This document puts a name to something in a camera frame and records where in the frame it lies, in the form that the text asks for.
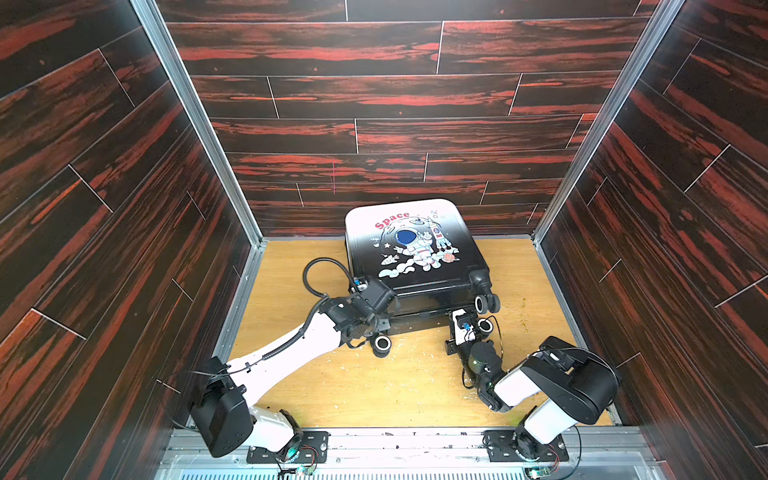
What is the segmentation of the black white space-print suitcase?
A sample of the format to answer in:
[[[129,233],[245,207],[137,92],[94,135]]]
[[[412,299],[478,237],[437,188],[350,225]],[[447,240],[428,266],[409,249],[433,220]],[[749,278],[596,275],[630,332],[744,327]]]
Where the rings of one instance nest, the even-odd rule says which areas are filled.
[[[389,320],[368,338],[379,358],[393,336],[450,325],[454,310],[500,310],[490,268],[449,200],[356,207],[345,217],[345,247],[353,277],[380,279],[396,293]]]

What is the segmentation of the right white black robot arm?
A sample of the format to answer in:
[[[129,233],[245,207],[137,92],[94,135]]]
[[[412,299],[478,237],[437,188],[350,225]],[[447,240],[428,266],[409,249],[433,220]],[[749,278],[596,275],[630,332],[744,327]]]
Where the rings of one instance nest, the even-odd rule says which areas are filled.
[[[615,400],[620,373],[593,352],[549,336],[510,370],[489,336],[494,324],[463,309],[450,314],[446,352],[462,363],[462,384],[493,412],[506,413],[537,394],[546,396],[515,428],[508,444],[520,458],[543,460],[560,434],[593,425]]]

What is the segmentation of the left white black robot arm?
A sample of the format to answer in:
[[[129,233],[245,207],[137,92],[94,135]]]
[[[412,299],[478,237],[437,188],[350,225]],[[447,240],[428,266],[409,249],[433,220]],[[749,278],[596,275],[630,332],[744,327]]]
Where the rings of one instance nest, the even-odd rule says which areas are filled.
[[[338,266],[348,280],[349,293],[333,298],[311,287],[312,266],[328,262]],[[387,322],[394,290],[377,278],[357,281],[339,261],[329,257],[311,260],[302,272],[304,287],[318,301],[304,322],[288,334],[248,355],[223,362],[214,356],[196,372],[189,412],[210,455],[224,457],[241,446],[264,449],[278,460],[293,459],[301,449],[304,432],[285,410],[257,406],[274,386],[310,361],[366,340]]]

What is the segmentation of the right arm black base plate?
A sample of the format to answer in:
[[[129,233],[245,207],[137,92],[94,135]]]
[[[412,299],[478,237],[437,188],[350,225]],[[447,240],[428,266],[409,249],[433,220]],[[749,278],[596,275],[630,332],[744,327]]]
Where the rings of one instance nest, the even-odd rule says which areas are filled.
[[[482,446],[492,463],[556,463],[569,460],[561,435],[549,444],[542,444],[528,433],[519,435],[516,430],[510,429],[486,430],[482,434]]]

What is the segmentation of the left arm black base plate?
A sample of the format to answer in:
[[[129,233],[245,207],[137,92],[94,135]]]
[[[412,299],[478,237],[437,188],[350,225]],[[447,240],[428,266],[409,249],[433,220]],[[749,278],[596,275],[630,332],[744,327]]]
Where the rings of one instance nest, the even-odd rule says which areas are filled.
[[[317,465],[327,461],[330,432],[324,430],[304,430],[301,438],[292,441],[277,453],[265,448],[250,447],[246,463],[252,465],[271,464],[278,462],[289,465]]]

